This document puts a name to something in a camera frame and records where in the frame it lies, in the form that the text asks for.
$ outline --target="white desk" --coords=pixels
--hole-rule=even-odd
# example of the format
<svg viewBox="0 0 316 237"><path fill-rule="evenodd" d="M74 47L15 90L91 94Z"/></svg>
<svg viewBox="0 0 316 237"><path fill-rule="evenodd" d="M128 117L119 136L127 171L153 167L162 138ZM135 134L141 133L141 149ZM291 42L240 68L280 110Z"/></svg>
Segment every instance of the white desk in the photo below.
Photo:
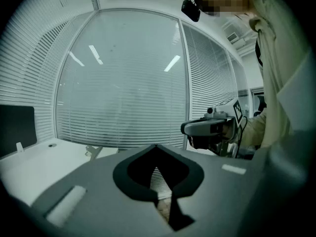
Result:
<svg viewBox="0 0 316 237"><path fill-rule="evenodd" d="M31 205L49 186L88 162L86 145L51 139L0 160L0 177L7 191ZM103 148L97 158L113 155Z"/></svg>

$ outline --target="cable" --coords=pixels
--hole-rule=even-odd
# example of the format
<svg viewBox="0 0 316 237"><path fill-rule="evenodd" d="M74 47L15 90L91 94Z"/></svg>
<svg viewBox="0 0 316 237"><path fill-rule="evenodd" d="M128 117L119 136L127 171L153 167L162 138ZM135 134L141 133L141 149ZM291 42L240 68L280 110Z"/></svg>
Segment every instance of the cable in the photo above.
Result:
<svg viewBox="0 0 316 237"><path fill-rule="evenodd" d="M240 147L241 140L242 140L242 134L243 134L243 131L245 130L246 125L247 125L247 123L248 123L248 118L247 118L247 117L245 117L245 118L246 118L246 124L245 124L245 126L243 127L243 129L241 130L241 135L240 135L240 139L239 139L239 141L238 141L238 149L237 149L237 153L236 153L235 158L237 158L237 156L238 156L239 147Z"/></svg>

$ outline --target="person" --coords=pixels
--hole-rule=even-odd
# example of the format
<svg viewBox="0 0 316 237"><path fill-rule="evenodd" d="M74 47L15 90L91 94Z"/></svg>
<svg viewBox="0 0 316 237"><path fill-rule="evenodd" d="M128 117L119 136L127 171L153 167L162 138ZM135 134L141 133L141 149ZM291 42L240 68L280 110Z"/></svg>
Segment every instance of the person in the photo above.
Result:
<svg viewBox="0 0 316 237"><path fill-rule="evenodd" d="M310 50L309 43L295 16L283 0L194 0L209 15L228 12L234 15L252 13L252 30L258 33L261 74L267 107L248 122L243 120L242 146L268 147L291 134L290 121L278 100L278 94L295 76ZM231 127L223 127L223 136L231 137Z"/></svg>

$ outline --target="shirt sleeve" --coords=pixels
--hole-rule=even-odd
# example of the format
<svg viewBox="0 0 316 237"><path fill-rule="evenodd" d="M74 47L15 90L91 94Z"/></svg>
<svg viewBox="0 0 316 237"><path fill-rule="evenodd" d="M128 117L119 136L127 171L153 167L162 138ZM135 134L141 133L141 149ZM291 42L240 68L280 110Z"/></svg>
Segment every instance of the shirt sleeve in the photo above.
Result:
<svg viewBox="0 0 316 237"><path fill-rule="evenodd" d="M266 109L264 108L262 113L256 117L249 118L247 125L246 119L241 121L241 127L245 129L242 134L241 146L259 146L262 143L266 129ZM235 143L238 143L241 130L238 132L238 136L235 139Z"/></svg>

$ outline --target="horizontal blind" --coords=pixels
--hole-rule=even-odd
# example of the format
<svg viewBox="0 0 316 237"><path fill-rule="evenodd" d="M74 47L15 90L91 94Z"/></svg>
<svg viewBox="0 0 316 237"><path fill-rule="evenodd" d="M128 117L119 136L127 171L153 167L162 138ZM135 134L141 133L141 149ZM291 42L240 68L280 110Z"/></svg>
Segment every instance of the horizontal blind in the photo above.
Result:
<svg viewBox="0 0 316 237"><path fill-rule="evenodd" d="M199 119L209 107L236 97L236 83L225 50L192 26L183 28L192 75L192 117Z"/></svg>
<svg viewBox="0 0 316 237"><path fill-rule="evenodd" d="M92 10L91 0L24 0L3 32L0 104L33 106L38 142L54 137L53 97L59 66L89 16L86 12Z"/></svg>
<svg viewBox="0 0 316 237"><path fill-rule="evenodd" d="M132 10L96 14L63 68L58 138L120 149L153 143L182 147L183 57L174 19Z"/></svg>
<svg viewBox="0 0 316 237"><path fill-rule="evenodd" d="M232 62L232 67L234 70L236 85L238 90L238 100L241 107L241 112L245 117L249 117L249 93L248 93L248 83L244 68L242 65L229 54L230 60Z"/></svg>

